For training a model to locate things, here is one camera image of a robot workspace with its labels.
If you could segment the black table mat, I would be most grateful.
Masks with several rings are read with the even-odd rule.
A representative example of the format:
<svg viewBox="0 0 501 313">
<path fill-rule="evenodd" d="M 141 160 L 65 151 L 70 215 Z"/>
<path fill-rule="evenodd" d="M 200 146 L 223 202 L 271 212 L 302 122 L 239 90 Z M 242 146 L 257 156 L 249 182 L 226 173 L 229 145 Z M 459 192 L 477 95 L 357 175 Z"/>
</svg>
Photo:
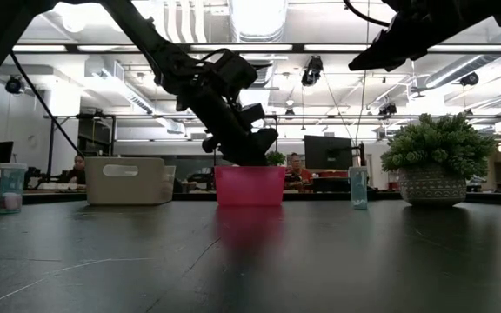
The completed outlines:
<svg viewBox="0 0 501 313">
<path fill-rule="evenodd" d="M 30 205 L 0 313 L 501 313 L 501 206 Z"/>
</svg>

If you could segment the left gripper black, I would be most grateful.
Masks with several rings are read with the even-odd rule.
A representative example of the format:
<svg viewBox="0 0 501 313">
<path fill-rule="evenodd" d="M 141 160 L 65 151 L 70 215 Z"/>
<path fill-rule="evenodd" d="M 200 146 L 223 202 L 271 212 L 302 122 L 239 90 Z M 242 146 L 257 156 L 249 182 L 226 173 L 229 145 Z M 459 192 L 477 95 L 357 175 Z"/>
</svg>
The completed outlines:
<svg viewBox="0 0 501 313">
<path fill-rule="evenodd" d="M 224 97 L 214 84 L 214 72 L 208 61 L 192 61 L 176 68 L 176 96 L 179 111 L 190 109 L 211 133 L 203 148 L 219 148 L 223 159 L 239 166 L 267 166 L 265 154 L 244 156 L 238 152 L 265 152 L 278 138 L 274 129 L 252 130 L 252 124 L 265 117 L 259 103 L 246 107 L 236 97 Z"/>
</svg>

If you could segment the small green background plant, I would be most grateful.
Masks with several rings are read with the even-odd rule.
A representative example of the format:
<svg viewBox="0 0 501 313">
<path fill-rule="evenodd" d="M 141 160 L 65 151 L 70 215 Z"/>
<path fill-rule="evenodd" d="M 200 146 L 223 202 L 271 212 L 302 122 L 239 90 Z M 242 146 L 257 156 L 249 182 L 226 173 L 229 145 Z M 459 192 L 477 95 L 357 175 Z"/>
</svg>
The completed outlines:
<svg viewBox="0 0 501 313">
<path fill-rule="evenodd" d="M 283 166 L 286 162 L 286 156 L 279 151 L 269 151 L 266 154 L 266 161 L 269 166 Z"/>
</svg>

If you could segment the black shelf rack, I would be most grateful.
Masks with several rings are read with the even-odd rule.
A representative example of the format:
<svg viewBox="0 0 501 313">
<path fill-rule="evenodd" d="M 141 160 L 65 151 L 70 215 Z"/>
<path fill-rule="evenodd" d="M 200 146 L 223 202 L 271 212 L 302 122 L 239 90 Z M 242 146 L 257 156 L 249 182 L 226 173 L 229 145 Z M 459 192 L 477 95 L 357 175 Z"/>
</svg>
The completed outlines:
<svg viewBox="0 0 501 313">
<path fill-rule="evenodd" d="M 79 114 L 77 147 L 88 157 L 113 157 L 117 119 L 113 115 Z"/>
</svg>

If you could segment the white rectangular ceiling duct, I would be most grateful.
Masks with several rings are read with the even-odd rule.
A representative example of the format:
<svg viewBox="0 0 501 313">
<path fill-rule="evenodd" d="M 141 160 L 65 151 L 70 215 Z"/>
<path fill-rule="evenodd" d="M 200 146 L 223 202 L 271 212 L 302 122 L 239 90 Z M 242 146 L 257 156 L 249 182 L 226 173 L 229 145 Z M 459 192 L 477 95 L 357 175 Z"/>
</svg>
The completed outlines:
<svg viewBox="0 0 501 313">
<path fill-rule="evenodd" d="M 125 79 L 124 67 L 117 60 L 89 57 L 84 64 L 84 74 L 90 89 L 117 96 L 117 100 L 110 100 L 111 106 L 125 106 L 128 103 L 137 114 L 155 113 L 154 104 Z"/>
</svg>

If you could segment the translucent white plastic bin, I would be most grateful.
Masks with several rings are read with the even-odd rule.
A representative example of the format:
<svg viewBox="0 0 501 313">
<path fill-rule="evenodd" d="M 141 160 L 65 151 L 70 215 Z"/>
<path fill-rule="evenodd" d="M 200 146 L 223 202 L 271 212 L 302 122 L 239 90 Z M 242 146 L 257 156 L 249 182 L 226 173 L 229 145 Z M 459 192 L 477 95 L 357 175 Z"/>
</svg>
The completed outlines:
<svg viewBox="0 0 501 313">
<path fill-rule="evenodd" d="M 172 200 L 176 167 L 155 157 L 87 157 L 89 205 L 155 206 Z"/>
</svg>

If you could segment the potted green succulent plant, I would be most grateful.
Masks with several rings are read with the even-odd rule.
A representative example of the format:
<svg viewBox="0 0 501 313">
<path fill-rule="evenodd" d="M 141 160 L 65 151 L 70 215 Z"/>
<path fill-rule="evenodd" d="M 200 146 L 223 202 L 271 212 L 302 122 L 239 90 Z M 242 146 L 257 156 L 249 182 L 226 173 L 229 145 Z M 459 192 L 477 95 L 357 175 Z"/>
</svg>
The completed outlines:
<svg viewBox="0 0 501 313">
<path fill-rule="evenodd" d="M 400 128 L 388 146 L 382 167 L 397 172 L 401 197 L 413 207 L 448 208 L 465 200 L 468 180 L 487 175 L 496 142 L 478 133 L 465 113 L 423 114 Z"/>
</svg>

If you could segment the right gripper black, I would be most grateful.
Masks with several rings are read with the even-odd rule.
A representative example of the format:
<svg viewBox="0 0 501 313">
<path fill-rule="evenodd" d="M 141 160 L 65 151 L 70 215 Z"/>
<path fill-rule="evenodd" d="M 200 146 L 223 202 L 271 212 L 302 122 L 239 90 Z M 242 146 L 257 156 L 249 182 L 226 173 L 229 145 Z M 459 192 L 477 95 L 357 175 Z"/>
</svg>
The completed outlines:
<svg viewBox="0 0 501 313">
<path fill-rule="evenodd" d="M 427 54 L 440 43 L 498 12 L 496 0 L 389 0 L 396 12 L 390 27 L 348 65 L 350 70 L 400 67 Z"/>
</svg>

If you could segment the ribbed round ceiling duct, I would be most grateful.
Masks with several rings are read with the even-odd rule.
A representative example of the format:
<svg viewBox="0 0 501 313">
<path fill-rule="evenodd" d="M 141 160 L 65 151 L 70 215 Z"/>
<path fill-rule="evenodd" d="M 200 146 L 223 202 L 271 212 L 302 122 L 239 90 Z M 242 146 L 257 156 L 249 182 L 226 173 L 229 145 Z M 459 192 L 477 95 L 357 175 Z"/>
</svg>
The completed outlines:
<svg viewBox="0 0 501 313">
<path fill-rule="evenodd" d="M 237 43 L 280 42 L 288 0 L 228 0 L 230 31 Z"/>
</svg>

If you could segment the person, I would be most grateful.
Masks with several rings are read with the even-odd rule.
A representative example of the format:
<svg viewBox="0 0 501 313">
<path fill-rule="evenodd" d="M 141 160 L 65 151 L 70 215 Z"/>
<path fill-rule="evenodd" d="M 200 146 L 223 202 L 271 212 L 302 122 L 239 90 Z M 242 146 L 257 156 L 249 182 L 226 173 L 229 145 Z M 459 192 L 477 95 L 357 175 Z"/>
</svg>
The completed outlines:
<svg viewBox="0 0 501 313">
<path fill-rule="evenodd" d="M 76 155 L 73 168 L 67 171 L 61 178 L 62 183 L 86 184 L 85 159 L 82 155 Z"/>
<path fill-rule="evenodd" d="M 302 166 L 300 156 L 292 153 L 285 171 L 284 188 L 304 193 L 311 183 L 312 174 Z"/>
</svg>

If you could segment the pink plastic bin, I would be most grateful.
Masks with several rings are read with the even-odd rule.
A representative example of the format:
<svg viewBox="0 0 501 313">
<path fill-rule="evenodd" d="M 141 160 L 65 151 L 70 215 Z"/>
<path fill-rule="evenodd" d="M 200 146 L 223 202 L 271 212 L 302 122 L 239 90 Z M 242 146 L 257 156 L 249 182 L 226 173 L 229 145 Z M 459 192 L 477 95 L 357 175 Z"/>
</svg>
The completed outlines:
<svg viewBox="0 0 501 313">
<path fill-rule="evenodd" d="M 285 168 L 279 166 L 217 166 L 217 202 L 220 206 L 280 206 Z"/>
</svg>

